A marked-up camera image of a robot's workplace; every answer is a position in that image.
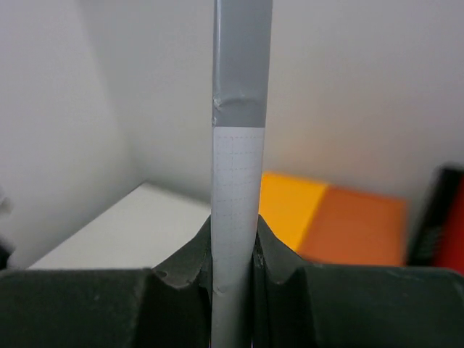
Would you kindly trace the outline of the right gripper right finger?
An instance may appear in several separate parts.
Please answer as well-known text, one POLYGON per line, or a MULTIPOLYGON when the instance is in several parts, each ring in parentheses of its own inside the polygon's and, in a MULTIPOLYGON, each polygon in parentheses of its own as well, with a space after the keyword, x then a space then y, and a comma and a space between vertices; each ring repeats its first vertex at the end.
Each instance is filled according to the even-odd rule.
POLYGON ((461 347, 463 277, 443 268, 303 260, 263 219, 253 251, 254 347, 461 347))

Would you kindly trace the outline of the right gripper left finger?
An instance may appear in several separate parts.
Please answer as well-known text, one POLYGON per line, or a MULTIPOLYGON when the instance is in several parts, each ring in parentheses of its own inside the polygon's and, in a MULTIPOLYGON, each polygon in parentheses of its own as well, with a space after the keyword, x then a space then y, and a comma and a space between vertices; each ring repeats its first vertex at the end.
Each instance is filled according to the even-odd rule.
POLYGON ((210 224, 154 268, 4 270, 3 347, 207 347, 210 224))

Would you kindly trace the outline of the orange drawer box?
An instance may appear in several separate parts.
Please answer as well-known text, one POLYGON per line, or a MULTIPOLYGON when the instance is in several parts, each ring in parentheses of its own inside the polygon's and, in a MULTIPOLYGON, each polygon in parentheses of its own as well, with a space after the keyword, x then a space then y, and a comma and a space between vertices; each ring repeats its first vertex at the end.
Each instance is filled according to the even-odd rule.
POLYGON ((297 252, 325 263, 401 266, 406 212, 401 199, 332 186, 297 252))

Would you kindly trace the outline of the yellow drawer box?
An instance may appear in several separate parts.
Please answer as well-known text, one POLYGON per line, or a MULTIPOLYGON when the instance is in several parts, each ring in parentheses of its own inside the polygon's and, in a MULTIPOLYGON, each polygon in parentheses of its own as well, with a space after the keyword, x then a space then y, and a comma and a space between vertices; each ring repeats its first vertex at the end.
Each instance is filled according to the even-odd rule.
POLYGON ((259 214, 286 246, 297 251, 328 187, 321 181, 266 172, 259 214))

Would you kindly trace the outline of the red folder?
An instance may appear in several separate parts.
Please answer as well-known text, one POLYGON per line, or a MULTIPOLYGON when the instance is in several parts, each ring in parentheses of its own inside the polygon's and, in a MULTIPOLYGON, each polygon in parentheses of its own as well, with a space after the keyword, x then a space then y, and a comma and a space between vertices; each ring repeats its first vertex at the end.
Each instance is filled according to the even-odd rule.
POLYGON ((463 200, 456 201, 447 218, 434 265, 463 274, 463 200))

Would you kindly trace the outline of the green notebook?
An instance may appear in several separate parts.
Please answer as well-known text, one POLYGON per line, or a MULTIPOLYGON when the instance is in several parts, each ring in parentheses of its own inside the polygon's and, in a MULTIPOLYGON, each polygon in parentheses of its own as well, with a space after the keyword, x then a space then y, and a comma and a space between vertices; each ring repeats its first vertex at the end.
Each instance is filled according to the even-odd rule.
POLYGON ((212 347, 250 347, 271 1, 216 1, 212 72, 212 347))

